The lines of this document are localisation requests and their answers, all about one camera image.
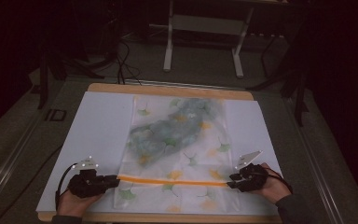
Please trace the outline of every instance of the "person's right hand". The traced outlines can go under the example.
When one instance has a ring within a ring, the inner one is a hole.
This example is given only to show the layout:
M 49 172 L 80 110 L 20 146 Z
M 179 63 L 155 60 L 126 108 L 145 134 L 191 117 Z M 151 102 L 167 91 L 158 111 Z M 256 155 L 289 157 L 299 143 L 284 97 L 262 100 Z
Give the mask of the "person's right hand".
M 266 163 L 261 164 L 261 166 L 266 169 L 269 175 L 281 177 L 278 173 L 272 171 Z M 287 188 L 282 181 L 273 177 L 267 178 L 267 181 L 262 189 L 253 190 L 251 193 L 262 195 L 273 204 L 275 204 L 280 199 L 292 194 L 289 188 Z

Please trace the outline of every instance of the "person's left hand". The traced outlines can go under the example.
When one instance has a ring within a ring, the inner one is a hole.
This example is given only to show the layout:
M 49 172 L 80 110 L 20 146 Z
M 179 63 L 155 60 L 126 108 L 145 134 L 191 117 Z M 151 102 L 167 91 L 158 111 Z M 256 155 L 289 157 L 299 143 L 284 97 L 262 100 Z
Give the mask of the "person's left hand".
M 103 194 L 88 198 L 79 198 L 75 196 L 71 190 L 67 190 L 60 197 L 57 215 L 68 217 L 83 217 L 84 213 L 90 207 L 90 205 L 97 202 L 102 196 Z

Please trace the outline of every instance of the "sleeve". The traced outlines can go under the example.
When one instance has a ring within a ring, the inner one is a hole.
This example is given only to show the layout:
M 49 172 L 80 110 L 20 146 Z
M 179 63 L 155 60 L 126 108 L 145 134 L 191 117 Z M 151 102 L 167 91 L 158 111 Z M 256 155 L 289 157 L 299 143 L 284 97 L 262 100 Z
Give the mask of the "sleeve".
M 276 202 L 278 213 L 284 224 L 318 223 L 301 195 L 292 194 Z
M 54 216 L 52 224 L 81 224 L 81 217 Z

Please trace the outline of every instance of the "cloth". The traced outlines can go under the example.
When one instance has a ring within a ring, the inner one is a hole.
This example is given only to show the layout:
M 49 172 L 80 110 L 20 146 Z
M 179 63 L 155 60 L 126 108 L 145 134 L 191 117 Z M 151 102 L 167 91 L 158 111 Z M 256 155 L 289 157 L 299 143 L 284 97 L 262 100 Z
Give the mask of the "cloth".
M 80 224 L 81 217 L 54 216 L 51 220 L 52 224 Z
M 114 207 L 192 214 L 237 210 L 238 192 L 226 185 L 233 174 L 230 150 L 224 100 L 136 95 Z
M 301 195 L 292 194 L 286 196 L 277 201 L 276 205 L 284 224 L 318 223 Z

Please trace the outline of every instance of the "orange leaf print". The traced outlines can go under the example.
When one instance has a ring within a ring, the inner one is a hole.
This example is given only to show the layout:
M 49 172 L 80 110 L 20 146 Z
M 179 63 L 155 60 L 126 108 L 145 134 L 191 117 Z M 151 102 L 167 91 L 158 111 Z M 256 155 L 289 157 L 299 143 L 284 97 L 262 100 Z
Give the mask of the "orange leaf print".
M 217 170 L 209 169 L 209 175 L 213 177 L 213 179 L 221 180 L 223 177 L 219 174 Z
M 179 121 L 179 122 L 185 122 L 185 121 L 187 121 L 186 116 L 183 116 L 183 115 L 175 116 L 174 119 L 176 119 L 176 120 Z
M 181 212 L 181 208 L 177 205 L 171 205 L 167 208 L 166 210 L 167 212 L 173 212 L 173 213 L 180 213 Z
M 213 211 L 217 208 L 217 203 L 210 199 L 205 199 L 205 201 L 200 205 L 203 210 Z
M 176 180 L 177 178 L 179 178 L 182 175 L 183 175 L 182 171 L 174 170 L 174 171 L 170 172 L 169 174 L 167 174 L 167 178 Z
M 139 158 L 138 163 L 141 165 L 144 165 L 144 164 L 148 163 L 149 161 L 150 161 L 150 156 L 144 154 L 144 155 L 142 155 L 141 158 Z
M 209 149 L 209 150 L 208 150 L 208 152 L 207 152 L 206 155 L 207 155 L 208 157 L 215 157 L 216 154 L 217 154 L 217 150 L 214 149 L 214 148 L 212 148 L 212 149 Z
M 205 130 L 205 129 L 210 129 L 212 127 L 212 125 L 208 122 L 201 122 L 200 127 L 202 130 Z

